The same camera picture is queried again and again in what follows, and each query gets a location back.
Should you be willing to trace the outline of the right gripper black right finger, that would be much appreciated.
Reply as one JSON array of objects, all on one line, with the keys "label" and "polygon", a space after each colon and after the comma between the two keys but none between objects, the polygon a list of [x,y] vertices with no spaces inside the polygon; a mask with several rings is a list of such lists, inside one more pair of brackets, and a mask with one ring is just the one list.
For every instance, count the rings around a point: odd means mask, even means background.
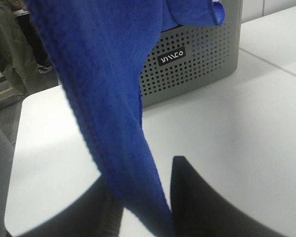
[{"label": "right gripper black right finger", "polygon": [[217,182],[176,156],[171,208],[179,237],[296,237],[296,174],[269,163],[243,165]]}]

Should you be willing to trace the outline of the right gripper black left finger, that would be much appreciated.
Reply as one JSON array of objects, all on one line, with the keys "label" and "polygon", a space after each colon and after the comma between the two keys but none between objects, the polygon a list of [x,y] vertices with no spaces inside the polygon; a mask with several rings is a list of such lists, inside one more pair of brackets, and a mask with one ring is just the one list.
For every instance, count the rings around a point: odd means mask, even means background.
[{"label": "right gripper black left finger", "polygon": [[124,206],[107,187],[103,177],[65,210],[20,234],[8,237],[117,237]]}]

